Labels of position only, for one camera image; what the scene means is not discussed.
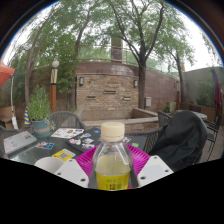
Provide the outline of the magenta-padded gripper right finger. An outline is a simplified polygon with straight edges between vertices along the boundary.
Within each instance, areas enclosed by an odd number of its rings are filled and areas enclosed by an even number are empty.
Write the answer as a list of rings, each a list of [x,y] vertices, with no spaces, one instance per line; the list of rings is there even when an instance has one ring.
[[[149,156],[134,146],[128,146],[133,159],[129,189],[140,188],[173,173],[172,169],[158,156]]]

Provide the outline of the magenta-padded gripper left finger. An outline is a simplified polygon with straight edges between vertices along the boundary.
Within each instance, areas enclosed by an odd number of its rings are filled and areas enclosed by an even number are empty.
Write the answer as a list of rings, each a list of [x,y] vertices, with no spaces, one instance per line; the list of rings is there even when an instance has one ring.
[[[66,160],[55,174],[81,187],[96,189],[96,177],[92,171],[95,149],[96,147],[87,150],[76,159]]]

